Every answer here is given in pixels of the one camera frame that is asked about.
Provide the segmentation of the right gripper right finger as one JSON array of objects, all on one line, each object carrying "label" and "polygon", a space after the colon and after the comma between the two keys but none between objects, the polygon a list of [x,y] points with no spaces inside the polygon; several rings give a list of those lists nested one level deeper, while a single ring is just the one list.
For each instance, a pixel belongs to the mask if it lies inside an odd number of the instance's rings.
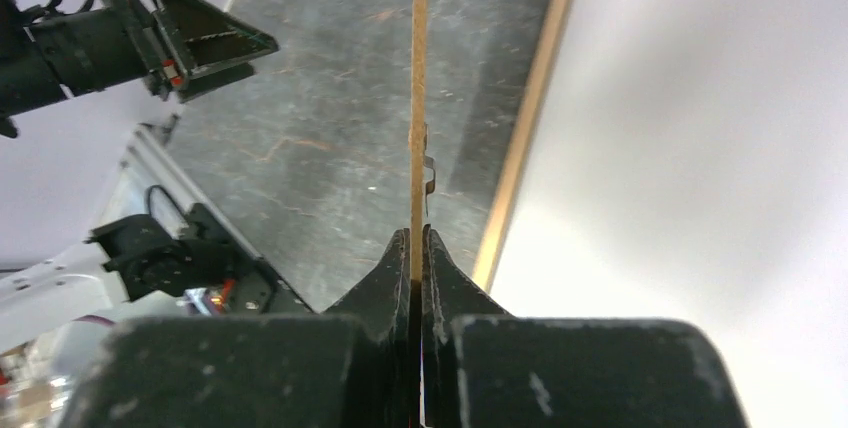
[{"label": "right gripper right finger", "polygon": [[510,314],[424,233],[423,399],[431,427],[743,427],[723,360],[666,318]]}]

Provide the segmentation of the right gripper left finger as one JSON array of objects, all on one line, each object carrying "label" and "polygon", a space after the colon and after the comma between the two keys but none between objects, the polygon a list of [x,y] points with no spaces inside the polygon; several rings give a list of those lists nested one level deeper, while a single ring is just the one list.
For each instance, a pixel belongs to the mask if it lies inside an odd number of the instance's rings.
[{"label": "right gripper left finger", "polygon": [[321,314],[119,324],[76,382],[64,427],[408,427],[409,234]]}]

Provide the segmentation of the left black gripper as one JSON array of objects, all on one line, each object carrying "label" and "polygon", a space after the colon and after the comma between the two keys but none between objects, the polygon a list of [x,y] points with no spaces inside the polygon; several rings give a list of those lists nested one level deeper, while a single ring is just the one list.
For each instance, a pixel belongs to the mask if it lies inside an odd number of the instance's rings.
[{"label": "left black gripper", "polygon": [[[153,18],[141,0],[63,0],[26,10],[1,0],[1,134],[16,138],[15,116],[133,80],[159,93],[159,58],[148,39]],[[279,50],[270,34],[206,0],[152,0],[158,30],[187,103],[255,74],[248,63]]]}]

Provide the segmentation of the wooden picture frame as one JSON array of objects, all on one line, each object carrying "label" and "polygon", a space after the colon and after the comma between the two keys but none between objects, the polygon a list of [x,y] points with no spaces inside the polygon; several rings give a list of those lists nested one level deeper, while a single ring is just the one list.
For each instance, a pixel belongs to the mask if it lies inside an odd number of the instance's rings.
[{"label": "wooden picture frame", "polygon": [[572,0],[549,0],[501,174],[472,271],[473,281],[485,292],[492,289],[498,263],[521,185],[525,161],[533,141],[540,108],[547,95],[560,37]]}]

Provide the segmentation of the brown cardboard backing board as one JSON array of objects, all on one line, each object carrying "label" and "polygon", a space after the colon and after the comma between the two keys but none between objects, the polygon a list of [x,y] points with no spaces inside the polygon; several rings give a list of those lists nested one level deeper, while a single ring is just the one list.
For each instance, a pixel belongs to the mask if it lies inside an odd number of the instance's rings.
[{"label": "brown cardboard backing board", "polygon": [[423,231],[425,220],[424,166],[426,152],[426,57],[428,0],[412,0],[410,64],[410,277],[420,285],[423,278]]}]

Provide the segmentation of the landscape photo print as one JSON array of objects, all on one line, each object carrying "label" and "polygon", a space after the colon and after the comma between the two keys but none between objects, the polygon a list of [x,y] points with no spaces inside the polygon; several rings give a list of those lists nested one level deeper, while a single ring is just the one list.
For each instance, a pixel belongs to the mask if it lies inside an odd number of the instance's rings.
[{"label": "landscape photo print", "polygon": [[752,426],[845,426],[847,0],[573,0],[492,294],[685,320]]}]

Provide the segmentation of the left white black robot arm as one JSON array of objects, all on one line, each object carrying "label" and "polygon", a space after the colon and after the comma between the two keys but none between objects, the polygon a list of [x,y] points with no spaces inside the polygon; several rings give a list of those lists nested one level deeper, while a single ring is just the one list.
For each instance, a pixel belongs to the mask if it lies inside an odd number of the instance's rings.
[{"label": "left white black robot arm", "polygon": [[[20,9],[1,0],[1,133],[14,117],[71,97],[141,80],[186,102],[250,77],[275,38],[206,0],[62,0]],[[95,228],[61,256],[1,279],[1,348],[12,350],[68,322],[162,292],[199,290],[200,312],[306,313],[308,304],[204,200],[168,157],[140,214]]]}]

